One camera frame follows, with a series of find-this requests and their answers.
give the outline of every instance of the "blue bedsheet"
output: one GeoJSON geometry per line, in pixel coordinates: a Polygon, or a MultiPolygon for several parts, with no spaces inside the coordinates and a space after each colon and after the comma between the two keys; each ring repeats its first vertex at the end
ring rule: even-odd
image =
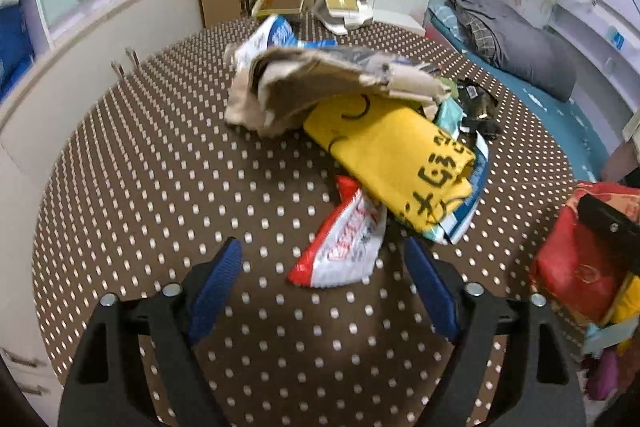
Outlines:
{"type": "Polygon", "coordinates": [[[546,92],[527,84],[512,74],[498,70],[474,55],[466,45],[455,38],[451,31],[436,17],[431,23],[460,53],[483,70],[491,73],[511,90],[542,125],[566,155],[578,180],[595,182],[599,179],[609,155],[602,140],[591,126],[580,107],[573,101],[559,102],[546,92]]]}

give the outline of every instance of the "blue gripper pad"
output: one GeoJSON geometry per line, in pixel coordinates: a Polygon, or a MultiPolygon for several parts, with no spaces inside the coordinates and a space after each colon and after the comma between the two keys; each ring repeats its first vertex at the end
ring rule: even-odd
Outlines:
{"type": "Polygon", "coordinates": [[[433,266],[431,255],[414,237],[404,240],[404,264],[436,331],[455,343],[460,333],[456,302],[433,266]]]}
{"type": "Polygon", "coordinates": [[[237,239],[223,245],[212,261],[214,267],[191,302],[189,342],[191,346],[206,337],[236,284],[242,264],[242,247],[237,239]]]}

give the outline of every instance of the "red bag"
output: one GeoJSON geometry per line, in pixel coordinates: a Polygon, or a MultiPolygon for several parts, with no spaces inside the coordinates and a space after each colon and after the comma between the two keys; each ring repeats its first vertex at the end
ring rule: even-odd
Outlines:
{"type": "Polygon", "coordinates": [[[578,221],[578,201],[588,193],[639,222],[640,190],[609,182],[579,182],[538,251],[530,276],[569,309],[603,324],[625,281],[626,269],[616,262],[609,246],[578,221]]]}

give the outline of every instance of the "round table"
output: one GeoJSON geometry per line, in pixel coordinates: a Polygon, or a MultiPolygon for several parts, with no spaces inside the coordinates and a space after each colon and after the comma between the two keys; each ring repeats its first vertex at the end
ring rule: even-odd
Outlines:
{"type": "MultiPolygon", "coordinates": [[[[229,42],[258,27],[237,20],[179,42],[113,86],[54,166],[38,217],[33,290],[42,336],[65,381],[98,298],[152,295],[208,261],[230,236],[242,272],[213,334],[195,349],[229,420],[260,425],[410,425],[451,347],[434,333],[401,258],[392,218],[372,277],[304,289],[286,274],[338,202],[339,165],[302,130],[260,139],[224,121],[229,42]]],[[[312,19],[298,31],[330,35],[312,19]]],[[[456,246],[435,246],[465,280],[525,298],[537,248],[574,186],[567,159],[537,117],[463,55],[375,23],[339,39],[442,65],[500,101],[502,136],[476,216],[456,246]]],[[[580,330],[566,316],[568,338],[580,330]]],[[[471,421],[482,421],[500,373],[496,338],[471,421]]],[[[141,352],[159,418],[175,424],[148,339],[141,352]]]]}

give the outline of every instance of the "red and white snack bag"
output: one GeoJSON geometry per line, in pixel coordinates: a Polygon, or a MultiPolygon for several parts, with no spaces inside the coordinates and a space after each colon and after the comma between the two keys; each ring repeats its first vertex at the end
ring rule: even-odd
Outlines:
{"type": "Polygon", "coordinates": [[[386,206],[360,183],[336,176],[340,205],[322,223],[315,240],[289,272],[294,284],[313,288],[362,281],[373,272],[386,230],[386,206]]]}

